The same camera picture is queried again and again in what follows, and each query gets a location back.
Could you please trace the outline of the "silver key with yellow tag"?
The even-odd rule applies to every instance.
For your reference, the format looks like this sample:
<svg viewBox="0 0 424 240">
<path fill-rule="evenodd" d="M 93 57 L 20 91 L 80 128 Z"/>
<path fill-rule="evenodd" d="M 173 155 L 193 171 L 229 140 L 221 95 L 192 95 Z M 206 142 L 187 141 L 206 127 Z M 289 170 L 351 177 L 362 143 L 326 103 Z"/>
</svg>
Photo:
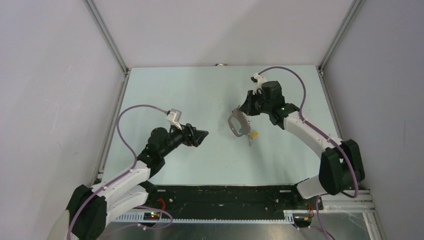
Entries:
<svg viewBox="0 0 424 240">
<path fill-rule="evenodd" d="M 248 146 L 251 147 L 252 146 L 252 142 L 253 142 L 253 137 L 252 136 L 248 136 Z"/>
</svg>

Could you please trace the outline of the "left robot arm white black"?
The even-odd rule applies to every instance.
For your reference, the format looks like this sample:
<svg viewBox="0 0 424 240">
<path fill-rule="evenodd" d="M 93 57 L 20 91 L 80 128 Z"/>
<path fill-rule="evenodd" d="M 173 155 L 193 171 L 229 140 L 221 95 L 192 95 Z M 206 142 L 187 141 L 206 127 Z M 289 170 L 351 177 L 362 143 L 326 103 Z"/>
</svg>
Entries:
<svg viewBox="0 0 424 240">
<path fill-rule="evenodd" d="M 157 127 L 150 133 L 145 148 L 134 162 L 113 179 L 93 186 L 78 186 L 65 211 L 68 227 L 65 239 L 96 240 L 106 226 L 128 210 L 144 206 L 153 208 L 158 194 L 149 179 L 165 165 L 165 157 L 180 145 L 198 147 L 209 135 L 187 123 L 169 129 Z"/>
</svg>

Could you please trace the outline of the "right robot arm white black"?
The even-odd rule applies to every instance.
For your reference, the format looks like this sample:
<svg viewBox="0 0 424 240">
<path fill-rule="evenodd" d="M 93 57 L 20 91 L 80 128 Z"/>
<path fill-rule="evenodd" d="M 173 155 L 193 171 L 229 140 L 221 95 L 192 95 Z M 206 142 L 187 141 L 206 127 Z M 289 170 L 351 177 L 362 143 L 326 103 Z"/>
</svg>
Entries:
<svg viewBox="0 0 424 240">
<path fill-rule="evenodd" d="M 301 110 L 287 103 L 278 81 L 251 78 L 255 88 L 247 92 L 246 100 L 238 110 L 247 116 L 266 114 L 274 126 L 286 130 L 306 144 L 320 159 L 316 176 L 298 182 L 290 195 L 291 204 L 305 208 L 312 197 L 337 195 L 353 187 L 356 197 L 359 182 L 365 179 L 365 170 L 356 141 L 332 137 L 301 116 Z"/>
</svg>

